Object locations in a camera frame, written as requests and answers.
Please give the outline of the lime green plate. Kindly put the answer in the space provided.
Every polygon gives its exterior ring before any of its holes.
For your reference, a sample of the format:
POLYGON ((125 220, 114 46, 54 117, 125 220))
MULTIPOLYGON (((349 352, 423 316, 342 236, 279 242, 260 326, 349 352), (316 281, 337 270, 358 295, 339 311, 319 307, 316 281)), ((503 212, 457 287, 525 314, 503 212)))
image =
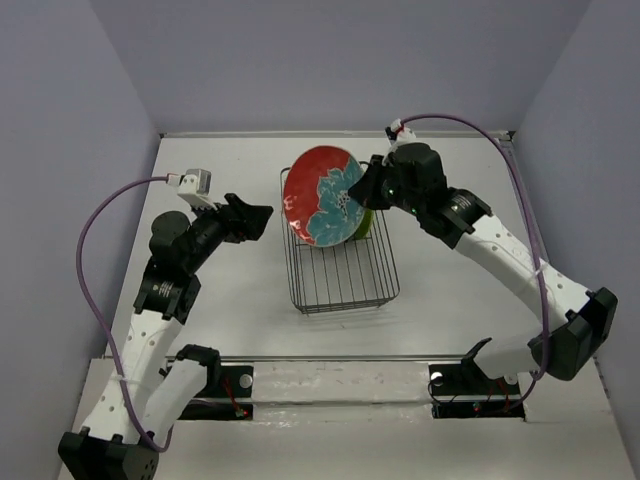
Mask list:
POLYGON ((362 240, 369 234, 371 225, 373 223, 373 217, 374 217, 373 211, 366 209, 364 212, 362 221, 360 222, 358 228, 356 229, 355 233, 352 236, 352 239, 354 241, 362 240))

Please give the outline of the red and teal plate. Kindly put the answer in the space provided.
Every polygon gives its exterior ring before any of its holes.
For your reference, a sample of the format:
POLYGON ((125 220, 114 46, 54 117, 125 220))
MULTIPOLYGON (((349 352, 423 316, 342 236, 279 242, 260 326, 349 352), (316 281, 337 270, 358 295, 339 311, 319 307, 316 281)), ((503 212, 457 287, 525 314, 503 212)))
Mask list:
POLYGON ((365 208, 349 195, 364 175, 347 150, 329 145, 302 153, 287 173, 282 192, 283 213, 291 231, 317 248, 339 245, 360 226, 365 208))

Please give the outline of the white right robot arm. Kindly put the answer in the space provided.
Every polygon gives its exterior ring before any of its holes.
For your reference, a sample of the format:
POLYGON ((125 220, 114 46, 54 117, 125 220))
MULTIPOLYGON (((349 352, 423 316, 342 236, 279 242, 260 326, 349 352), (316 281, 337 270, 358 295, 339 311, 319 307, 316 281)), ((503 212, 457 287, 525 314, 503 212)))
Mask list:
POLYGON ((458 355, 481 340, 481 358, 460 368, 482 392, 497 374, 527 370, 541 308, 559 326, 587 299, 583 285, 545 267, 540 293, 526 229, 505 162, 486 140, 433 139, 450 186, 492 209, 461 248, 429 236, 392 209, 370 241, 294 252, 280 214, 263 237, 224 246, 203 277, 222 350, 230 355, 458 355))

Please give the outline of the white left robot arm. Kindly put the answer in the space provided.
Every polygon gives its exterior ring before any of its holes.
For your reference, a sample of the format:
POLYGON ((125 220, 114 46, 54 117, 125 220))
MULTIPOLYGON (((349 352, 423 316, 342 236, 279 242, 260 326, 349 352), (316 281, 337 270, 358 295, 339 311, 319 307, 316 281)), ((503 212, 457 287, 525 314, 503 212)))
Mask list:
POLYGON ((156 217, 150 258, 134 301, 123 348, 91 413, 63 434, 58 453, 75 479, 151 479, 170 446, 173 426, 195 395, 221 383, 218 351, 189 344, 167 368, 168 348, 184 327, 199 293, 196 275, 234 234, 229 205, 156 217))

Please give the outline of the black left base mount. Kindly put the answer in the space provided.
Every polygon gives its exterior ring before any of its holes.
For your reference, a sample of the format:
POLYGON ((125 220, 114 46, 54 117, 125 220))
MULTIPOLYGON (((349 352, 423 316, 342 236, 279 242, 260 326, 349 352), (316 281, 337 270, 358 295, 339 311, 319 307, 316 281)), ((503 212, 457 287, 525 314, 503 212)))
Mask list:
POLYGON ((222 365, 216 385, 207 384, 185 407, 183 421, 251 421, 254 367, 248 364, 222 365))

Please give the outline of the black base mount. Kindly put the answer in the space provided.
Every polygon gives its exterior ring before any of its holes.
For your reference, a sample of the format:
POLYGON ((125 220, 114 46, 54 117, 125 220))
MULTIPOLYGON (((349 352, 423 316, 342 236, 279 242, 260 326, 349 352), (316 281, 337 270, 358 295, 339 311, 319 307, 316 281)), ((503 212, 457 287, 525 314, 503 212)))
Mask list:
POLYGON ((525 419, 517 382, 504 378, 471 379, 463 375, 460 363, 436 363, 428 367, 427 392, 434 419, 525 419))
POLYGON ((183 421, 251 421, 254 367, 248 364, 222 365, 216 385, 207 384, 185 407, 183 421))

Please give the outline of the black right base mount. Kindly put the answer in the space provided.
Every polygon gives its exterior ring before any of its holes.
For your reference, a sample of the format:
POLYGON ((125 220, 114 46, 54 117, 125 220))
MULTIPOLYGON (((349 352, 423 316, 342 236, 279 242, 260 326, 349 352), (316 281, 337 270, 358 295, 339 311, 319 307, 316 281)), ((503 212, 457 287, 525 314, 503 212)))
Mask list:
POLYGON ((428 367, 427 392, 434 419, 525 419, 517 382, 504 378, 471 379, 463 375, 460 363, 436 363, 428 367))

